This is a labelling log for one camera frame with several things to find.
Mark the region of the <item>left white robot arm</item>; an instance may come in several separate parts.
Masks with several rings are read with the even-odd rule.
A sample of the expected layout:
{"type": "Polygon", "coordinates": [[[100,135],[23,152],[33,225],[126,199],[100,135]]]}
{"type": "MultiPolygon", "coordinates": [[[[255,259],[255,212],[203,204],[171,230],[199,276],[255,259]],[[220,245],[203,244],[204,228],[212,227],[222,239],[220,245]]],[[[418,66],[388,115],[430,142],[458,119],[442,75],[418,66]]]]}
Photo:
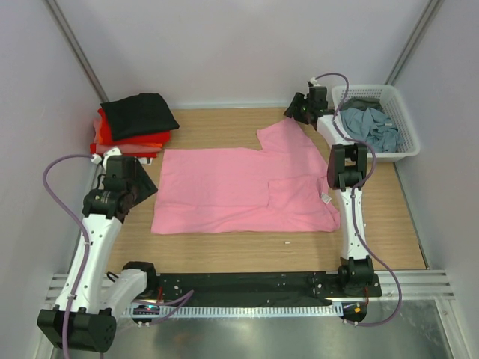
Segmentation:
{"type": "Polygon", "coordinates": [[[136,157],[88,159],[103,169],[97,186],[84,197],[81,215],[61,201],[48,183],[49,173],[43,172],[44,188],[80,230],[63,289],[53,307],[42,309],[37,317],[38,328],[65,358],[73,349],[103,355],[112,346],[125,309],[137,298],[152,298],[159,289],[154,264],[139,261],[128,262],[112,286],[103,289],[107,262],[126,217],[157,188],[136,157]]]}

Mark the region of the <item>pink t-shirt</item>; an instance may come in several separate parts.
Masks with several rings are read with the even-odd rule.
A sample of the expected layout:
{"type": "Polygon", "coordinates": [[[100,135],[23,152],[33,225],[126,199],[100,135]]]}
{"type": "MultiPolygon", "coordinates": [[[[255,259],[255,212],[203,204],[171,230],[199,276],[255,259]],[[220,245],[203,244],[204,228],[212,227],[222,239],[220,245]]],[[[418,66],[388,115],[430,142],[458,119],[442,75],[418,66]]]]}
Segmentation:
{"type": "Polygon", "coordinates": [[[166,150],[154,234],[334,232],[327,164],[292,119],[257,131],[261,150],[166,150]]]}

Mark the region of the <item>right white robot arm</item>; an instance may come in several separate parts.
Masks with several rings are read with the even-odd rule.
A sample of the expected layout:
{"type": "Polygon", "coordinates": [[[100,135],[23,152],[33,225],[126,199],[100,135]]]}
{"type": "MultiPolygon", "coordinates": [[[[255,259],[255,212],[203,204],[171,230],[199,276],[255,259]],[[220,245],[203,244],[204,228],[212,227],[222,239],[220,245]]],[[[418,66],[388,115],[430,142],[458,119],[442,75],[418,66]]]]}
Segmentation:
{"type": "Polygon", "coordinates": [[[346,297],[366,296],[374,287],[372,259],[364,247],[362,186],[367,176],[367,146],[349,138],[328,106],[327,88],[308,83],[308,93],[296,93],[284,115],[312,125],[330,146],[326,179],[337,195],[343,231],[338,273],[322,283],[346,297]]]}

